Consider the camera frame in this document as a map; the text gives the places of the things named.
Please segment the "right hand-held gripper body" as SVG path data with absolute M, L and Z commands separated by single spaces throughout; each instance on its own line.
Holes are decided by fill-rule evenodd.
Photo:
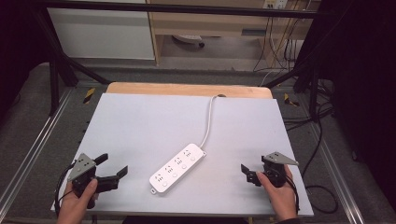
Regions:
M 262 156 L 264 174 L 276 188 L 281 188 L 287 182 L 284 165 L 299 165 L 299 162 L 283 155 L 280 152 L 273 152 Z

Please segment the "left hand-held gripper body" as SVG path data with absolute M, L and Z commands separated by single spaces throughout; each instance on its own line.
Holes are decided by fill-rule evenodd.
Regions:
M 96 166 L 93 159 L 86 154 L 81 153 L 77 158 L 75 165 L 68 177 L 68 181 L 73 184 L 73 191 L 77 196 L 81 196 L 88 184 L 96 179 L 98 186 L 96 193 L 102 193 L 117 189 L 120 178 L 116 175 L 100 177 L 96 175 Z

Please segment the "person's right hand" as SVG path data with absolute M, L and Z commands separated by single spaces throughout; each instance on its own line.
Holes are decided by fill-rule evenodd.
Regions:
M 269 196 L 273 210 L 276 213 L 277 223 L 300 224 L 296 210 L 295 193 L 292 186 L 285 184 L 281 188 L 276 188 L 262 172 L 257 172 L 256 175 Z

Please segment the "person's left hand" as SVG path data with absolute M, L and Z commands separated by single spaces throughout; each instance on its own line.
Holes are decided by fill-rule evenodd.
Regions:
M 84 189 L 82 195 L 77 196 L 73 191 L 73 184 L 68 182 L 56 224 L 81 224 L 87 211 L 87 205 L 93 198 L 97 186 L 98 181 L 93 179 Z

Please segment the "yellow black tape strip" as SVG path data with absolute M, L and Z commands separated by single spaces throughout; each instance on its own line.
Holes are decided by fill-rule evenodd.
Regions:
M 286 105 L 300 106 L 298 102 L 293 102 L 287 93 L 284 93 L 284 103 Z
M 88 104 L 88 103 L 90 102 L 90 100 L 91 100 L 91 98 L 92 98 L 94 92 L 95 92 L 95 88 L 90 88 L 90 89 L 87 91 L 87 93 L 86 93 L 86 95 L 85 95 L 85 97 L 84 97 L 84 100 L 83 100 L 83 104 L 84 104 L 84 105 L 86 105 L 86 104 Z

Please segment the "white cabinet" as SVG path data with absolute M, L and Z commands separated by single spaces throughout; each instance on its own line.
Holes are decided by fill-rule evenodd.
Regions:
M 64 52 L 73 58 L 155 58 L 147 12 L 49 8 Z

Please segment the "wooden desk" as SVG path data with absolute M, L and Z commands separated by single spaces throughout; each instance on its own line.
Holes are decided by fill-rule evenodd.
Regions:
M 288 0 L 284 9 L 317 10 L 321 0 Z M 264 8 L 264 0 L 146 0 L 148 4 L 169 4 L 212 7 Z M 162 56 L 163 39 L 167 35 L 251 37 L 260 41 L 267 65 L 278 66 L 281 49 L 287 39 L 303 40 L 312 23 L 309 19 L 260 18 L 249 16 L 204 14 L 148 14 L 155 61 Z

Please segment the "aluminium floor rail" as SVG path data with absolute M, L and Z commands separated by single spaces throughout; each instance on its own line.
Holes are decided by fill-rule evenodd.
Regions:
M 0 220 L 5 218 L 9 208 L 17 197 L 25 179 L 31 172 L 35 161 L 37 160 L 43 147 L 46 145 L 53 129 L 64 112 L 64 109 L 66 108 L 73 91 L 74 88 L 65 89 L 59 101 L 59 107 L 55 110 L 53 115 L 47 118 L 43 128 L 40 130 L 37 138 L 29 148 L 26 156 L 23 158 L 23 161 L 21 162 L 16 174 L 12 177 L 11 181 L 7 185 L 7 188 L 0 196 Z
M 331 152 L 329 144 L 325 140 L 323 129 L 319 123 L 311 123 L 309 127 L 314 139 L 317 141 L 318 154 L 332 181 L 332 185 L 336 191 L 340 204 L 343 206 L 349 223 L 364 224 L 365 220 L 361 210 L 352 195 L 351 189 L 347 185 L 347 181 Z

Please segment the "black metal frame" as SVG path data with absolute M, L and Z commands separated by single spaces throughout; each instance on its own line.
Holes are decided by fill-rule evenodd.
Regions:
M 111 81 L 95 74 L 90 69 L 76 62 L 64 53 L 60 41 L 50 23 L 44 19 L 43 12 L 50 8 L 87 9 L 87 10 L 109 10 L 109 11 L 132 11 L 132 12 L 155 12 L 175 14 L 204 14 L 204 15 L 227 15 L 227 16 L 249 16 L 270 18 L 293 18 L 293 19 L 321 19 L 331 16 L 330 12 L 312 10 L 286 10 L 286 9 L 253 9 L 247 7 L 212 7 L 212 6 L 188 6 L 169 4 L 146 4 L 146 3 L 117 3 L 97 1 L 75 1 L 75 0 L 31 0 L 26 2 L 35 19 L 37 30 L 40 30 L 48 46 L 51 89 L 51 110 L 54 114 L 60 106 L 59 87 L 57 78 L 61 77 L 65 85 L 75 87 L 78 78 L 74 68 L 88 77 L 93 78 L 101 84 L 110 84 Z

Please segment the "white wall socket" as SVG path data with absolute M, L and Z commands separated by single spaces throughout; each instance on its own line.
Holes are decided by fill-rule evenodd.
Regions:
M 288 0 L 264 0 L 263 7 L 269 9 L 284 9 Z

